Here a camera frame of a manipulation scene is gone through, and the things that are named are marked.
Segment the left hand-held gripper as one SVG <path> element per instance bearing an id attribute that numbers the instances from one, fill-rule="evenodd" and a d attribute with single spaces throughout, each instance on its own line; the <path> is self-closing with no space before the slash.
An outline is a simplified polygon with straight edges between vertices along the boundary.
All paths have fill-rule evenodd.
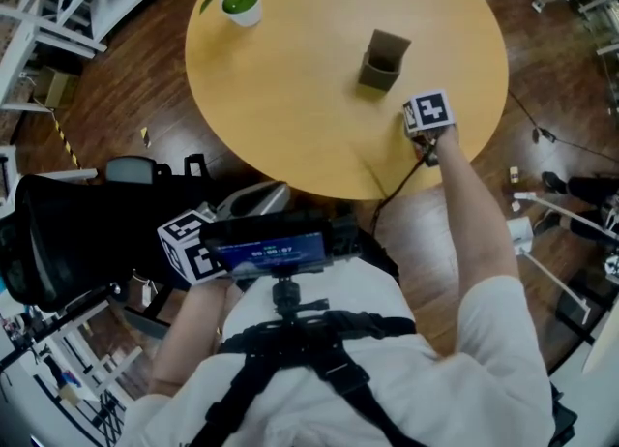
<path id="1" fill-rule="evenodd" d="M 289 186 L 284 182 L 258 183 L 231 194 L 216 209 L 218 221 L 262 216 L 281 212 L 289 201 Z M 215 220 L 188 210 L 157 230 L 171 267 L 189 284 L 208 282 L 225 274 L 199 238 L 200 229 Z"/>

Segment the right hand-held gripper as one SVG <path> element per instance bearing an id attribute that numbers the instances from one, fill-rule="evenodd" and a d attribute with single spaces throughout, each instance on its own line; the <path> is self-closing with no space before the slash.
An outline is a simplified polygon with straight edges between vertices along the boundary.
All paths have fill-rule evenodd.
<path id="1" fill-rule="evenodd" d="M 402 115 L 405 135 L 417 158 L 428 167 L 437 166 L 436 138 L 456 125 L 446 92 L 434 90 L 412 96 L 402 105 Z"/>

